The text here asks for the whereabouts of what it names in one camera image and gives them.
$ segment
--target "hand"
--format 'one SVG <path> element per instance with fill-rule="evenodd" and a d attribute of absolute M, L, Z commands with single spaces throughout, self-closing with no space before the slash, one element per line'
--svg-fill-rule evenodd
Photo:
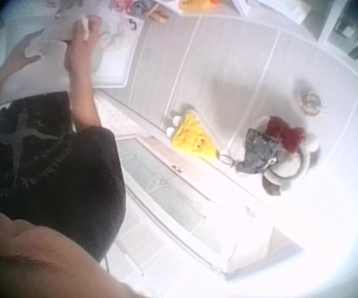
<path fill-rule="evenodd" d="M 30 45 L 30 42 L 39 36 L 42 33 L 43 29 L 40 31 L 36 31 L 29 35 L 26 35 L 12 50 L 9 57 L 4 62 L 1 71 L 3 71 L 7 75 L 11 75 L 16 71 L 21 70 L 23 67 L 34 63 L 41 59 L 41 56 L 33 56 L 30 58 L 26 58 L 24 56 L 24 50 Z"/>
<path fill-rule="evenodd" d="M 99 40 L 101 19 L 97 16 L 88 16 L 89 37 L 84 40 L 85 30 L 82 21 L 74 24 L 73 40 L 68 42 L 65 68 L 69 76 L 90 76 L 92 52 Z"/>

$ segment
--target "black shirt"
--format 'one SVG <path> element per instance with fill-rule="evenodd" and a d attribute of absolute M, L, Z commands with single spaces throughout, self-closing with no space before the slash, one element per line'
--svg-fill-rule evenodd
<path fill-rule="evenodd" d="M 117 145 L 102 127 L 72 131 L 67 93 L 0 111 L 0 212 L 50 227 L 101 261 L 124 220 Z"/>

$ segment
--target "skin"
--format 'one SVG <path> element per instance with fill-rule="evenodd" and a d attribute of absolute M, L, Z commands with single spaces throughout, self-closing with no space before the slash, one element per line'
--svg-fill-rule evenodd
<path fill-rule="evenodd" d="M 79 20 L 68 43 L 65 68 L 77 131 L 101 126 L 93 99 L 90 58 L 99 38 L 100 18 L 89 19 L 83 40 Z M 0 69 L 0 92 L 8 77 L 40 57 L 26 59 L 24 49 L 40 32 L 26 36 Z M 143 297 L 113 278 L 82 247 L 47 227 L 11 220 L 0 213 L 0 297 Z"/>

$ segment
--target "person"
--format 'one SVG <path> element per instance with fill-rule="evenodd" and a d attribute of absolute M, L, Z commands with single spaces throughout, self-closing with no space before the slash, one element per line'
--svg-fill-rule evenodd
<path fill-rule="evenodd" d="M 69 93 L 0 107 L 3 297 L 136 295 L 98 264 L 124 220 L 125 186 L 114 134 L 101 126 L 91 87 L 101 19 L 87 18 L 87 41 L 79 20 L 67 46 Z M 11 74 L 40 59 L 24 56 L 38 34 L 26 36 L 4 62 L 0 92 Z"/>

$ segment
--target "wall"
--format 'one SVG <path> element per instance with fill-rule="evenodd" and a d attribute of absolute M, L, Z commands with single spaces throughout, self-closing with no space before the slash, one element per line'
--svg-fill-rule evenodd
<path fill-rule="evenodd" d="M 320 95 L 317 117 L 303 116 L 295 102 L 301 81 Z M 260 176 L 238 178 L 217 167 L 270 207 L 282 230 L 308 248 L 277 287 L 288 289 L 294 270 L 314 268 L 324 274 L 303 275 L 310 279 L 303 289 L 312 288 L 340 267 L 358 234 L 358 78 L 335 58 L 270 27 L 171 15 L 166 25 L 146 25 L 128 87 L 106 92 L 162 130 L 174 114 L 194 107 L 235 158 L 243 156 L 242 138 L 262 115 L 279 115 L 316 134 L 318 166 L 288 195 L 269 197 Z M 255 282 L 255 290 L 266 281 L 271 279 Z"/>

